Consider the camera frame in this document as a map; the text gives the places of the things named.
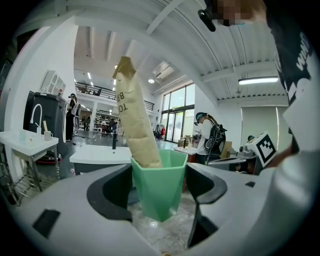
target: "door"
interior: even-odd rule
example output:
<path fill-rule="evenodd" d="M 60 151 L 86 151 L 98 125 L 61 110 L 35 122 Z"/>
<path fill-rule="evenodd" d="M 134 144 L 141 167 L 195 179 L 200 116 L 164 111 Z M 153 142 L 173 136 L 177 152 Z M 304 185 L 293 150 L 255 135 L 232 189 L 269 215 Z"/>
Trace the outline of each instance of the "door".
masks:
<path fill-rule="evenodd" d="M 174 130 L 174 121 L 175 121 L 175 115 L 174 113 L 169 114 L 167 128 L 166 128 L 166 136 L 165 141 L 171 142 L 172 141 L 172 135 Z"/>
<path fill-rule="evenodd" d="M 181 138 L 182 134 L 183 120 L 183 111 L 169 114 L 165 141 L 178 143 L 178 140 Z"/>
<path fill-rule="evenodd" d="M 184 120 L 184 112 L 175 113 L 173 139 L 172 142 L 178 143 L 182 134 L 182 125 Z"/>

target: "brown paper bag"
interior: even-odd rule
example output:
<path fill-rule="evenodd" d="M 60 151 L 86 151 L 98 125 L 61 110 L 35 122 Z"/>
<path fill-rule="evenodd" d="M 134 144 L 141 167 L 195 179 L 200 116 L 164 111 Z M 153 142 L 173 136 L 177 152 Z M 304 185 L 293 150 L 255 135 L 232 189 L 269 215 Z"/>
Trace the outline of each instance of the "brown paper bag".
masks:
<path fill-rule="evenodd" d="M 129 57 L 121 57 L 113 78 L 119 117 L 132 157 L 143 168 L 162 168 L 136 70 Z"/>

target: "white cup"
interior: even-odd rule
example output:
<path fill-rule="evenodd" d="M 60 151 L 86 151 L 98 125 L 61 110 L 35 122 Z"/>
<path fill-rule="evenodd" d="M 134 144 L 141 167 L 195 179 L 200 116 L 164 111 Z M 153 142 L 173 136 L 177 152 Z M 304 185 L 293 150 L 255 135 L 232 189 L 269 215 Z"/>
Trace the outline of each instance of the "white cup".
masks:
<path fill-rule="evenodd" d="M 53 134 L 52 134 L 52 132 L 51 131 L 44 131 L 44 133 L 43 133 L 43 135 L 44 135 L 44 140 L 45 141 L 51 141 L 52 140 L 52 137 L 54 136 Z"/>

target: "fluorescent light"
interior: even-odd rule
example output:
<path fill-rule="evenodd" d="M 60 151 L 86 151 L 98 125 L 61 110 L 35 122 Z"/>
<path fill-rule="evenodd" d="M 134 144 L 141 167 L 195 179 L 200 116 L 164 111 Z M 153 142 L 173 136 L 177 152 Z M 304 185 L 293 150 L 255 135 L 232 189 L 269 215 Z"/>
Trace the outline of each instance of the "fluorescent light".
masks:
<path fill-rule="evenodd" d="M 261 83 L 275 83 L 279 80 L 276 76 L 271 77 L 256 77 L 256 78 L 248 78 L 239 80 L 239 85 L 251 85 L 251 84 L 261 84 Z"/>

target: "ceiling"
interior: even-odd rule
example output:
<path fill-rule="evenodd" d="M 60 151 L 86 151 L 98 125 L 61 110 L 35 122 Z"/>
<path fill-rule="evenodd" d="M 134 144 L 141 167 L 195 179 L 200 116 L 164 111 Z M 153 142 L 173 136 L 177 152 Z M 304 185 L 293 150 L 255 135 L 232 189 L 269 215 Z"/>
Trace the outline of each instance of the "ceiling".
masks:
<path fill-rule="evenodd" d="M 97 79 L 94 83 L 100 83 L 95 74 L 111 80 L 120 56 L 128 55 L 142 81 L 153 76 L 152 71 L 162 61 L 174 67 L 174 73 L 161 83 L 149 85 L 154 95 L 180 85 L 186 78 L 194 81 L 212 102 L 286 94 L 279 82 L 238 88 L 238 79 L 277 75 L 276 46 L 263 22 L 218 25 L 215 32 L 210 32 L 198 17 L 198 10 L 205 9 L 204 0 L 62 0 L 62 3 L 59 8 L 43 3 L 23 28 L 26 30 L 29 25 L 34 29 L 43 20 L 47 24 L 58 23 L 62 14 L 74 12 L 74 24 L 79 26 L 74 69 L 92 73 Z"/>
<path fill-rule="evenodd" d="M 154 91 L 162 82 L 155 79 L 153 71 L 164 61 L 138 41 L 126 39 L 117 32 L 79 26 L 74 47 L 74 78 L 77 82 L 112 90 L 112 76 L 121 56 L 131 58 L 139 78 Z"/>

